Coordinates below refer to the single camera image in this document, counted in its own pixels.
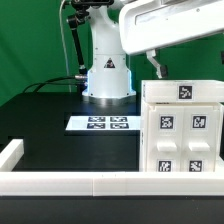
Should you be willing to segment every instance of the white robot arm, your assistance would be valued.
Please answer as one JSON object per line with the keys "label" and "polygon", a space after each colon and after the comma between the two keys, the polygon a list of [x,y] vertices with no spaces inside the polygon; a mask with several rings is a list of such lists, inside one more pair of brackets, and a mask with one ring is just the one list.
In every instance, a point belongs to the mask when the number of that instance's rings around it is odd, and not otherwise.
{"label": "white robot arm", "polygon": [[224,0],[138,0],[122,8],[119,18],[121,43],[127,54],[146,52],[157,68],[156,49],[224,31]]}
{"label": "white robot arm", "polygon": [[[69,16],[80,74],[87,78],[87,88],[82,92],[86,101],[100,104],[123,104],[135,100],[131,87],[131,72],[126,66],[126,54],[121,46],[118,23],[108,16],[108,7],[120,9],[119,0],[71,0],[76,9]],[[92,31],[93,64],[85,69],[77,28],[88,20]]]}

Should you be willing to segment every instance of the green screen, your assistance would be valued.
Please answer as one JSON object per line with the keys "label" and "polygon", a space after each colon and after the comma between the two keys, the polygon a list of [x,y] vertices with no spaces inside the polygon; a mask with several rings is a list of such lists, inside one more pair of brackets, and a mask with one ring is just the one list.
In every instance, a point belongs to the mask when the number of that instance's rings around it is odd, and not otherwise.
{"label": "green screen", "polygon": [[[60,0],[19,0],[0,3],[0,104],[21,93],[33,83],[66,76],[60,34]],[[65,42],[70,74],[78,73],[76,52],[66,24],[71,7],[63,10]],[[109,12],[117,20],[117,12]],[[78,30],[87,68],[92,64],[92,43],[89,24]],[[223,80],[223,34],[192,41],[159,51],[158,60],[169,69],[168,79]],[[156,71],[145,54],[127,56],[132,70],[133,87],[141,91],[141,80],[157,79]],[[47,86],[42,91],[69,91],[63,86]]]}

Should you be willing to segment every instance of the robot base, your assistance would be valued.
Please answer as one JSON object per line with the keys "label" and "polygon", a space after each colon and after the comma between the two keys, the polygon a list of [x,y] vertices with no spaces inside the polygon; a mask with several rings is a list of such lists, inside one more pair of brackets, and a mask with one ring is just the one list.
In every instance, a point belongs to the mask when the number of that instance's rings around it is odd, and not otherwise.
{"label": "robot base", "polygon": [[126,103],[133,103],[136,101],[136,95],[130,95],[123,98],[96,98],[91,96],[82,96],[83,101],[100,104],[100,105],[123,105]]}

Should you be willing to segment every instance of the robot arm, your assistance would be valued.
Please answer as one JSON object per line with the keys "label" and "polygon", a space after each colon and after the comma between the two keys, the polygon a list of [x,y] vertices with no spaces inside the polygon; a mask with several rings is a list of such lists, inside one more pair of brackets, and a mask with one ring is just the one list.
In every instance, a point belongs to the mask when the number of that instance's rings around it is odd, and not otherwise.
{"label": "robot arm", "polygon": [[123,7],[120,34],[127,54],[147,53],[157,75],[167,75],[156,50],[224,31],[224,0],[139,0]]}

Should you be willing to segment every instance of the black table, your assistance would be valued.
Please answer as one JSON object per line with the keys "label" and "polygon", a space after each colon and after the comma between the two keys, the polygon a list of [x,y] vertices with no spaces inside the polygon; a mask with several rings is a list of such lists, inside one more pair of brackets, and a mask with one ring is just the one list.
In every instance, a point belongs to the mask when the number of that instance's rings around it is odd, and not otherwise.
{"label": "black table", "polygon": [[[0,108],[0,144],[24,139],[16,171],[138,171],[139,131],[67,132],[70,115],[140,115],[140,103],[100,106],[69,93],[26,93]],[[224,197],[119,196],[0,199],[0,223],[222,223]]]}

